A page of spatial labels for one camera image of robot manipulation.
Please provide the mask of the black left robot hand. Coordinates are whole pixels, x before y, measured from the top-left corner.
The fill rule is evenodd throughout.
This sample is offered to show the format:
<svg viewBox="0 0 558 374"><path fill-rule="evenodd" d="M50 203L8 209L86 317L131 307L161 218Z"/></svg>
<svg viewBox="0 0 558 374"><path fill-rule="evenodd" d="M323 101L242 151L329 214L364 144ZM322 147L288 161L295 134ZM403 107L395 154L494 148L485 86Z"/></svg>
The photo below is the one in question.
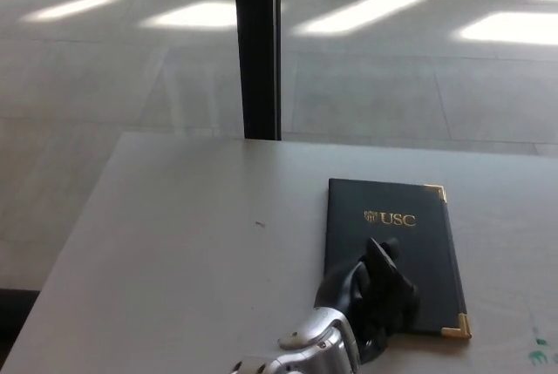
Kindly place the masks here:
<svg viewBox="0 0 558 374"><path fill-rule="evenodd" d="M344 314L361 364L384 353L388 338L412 326L418 313L418 288L398 271L398 256L397 239L370 238L364 255L331 269L318 287L314 305Z"/></svg>

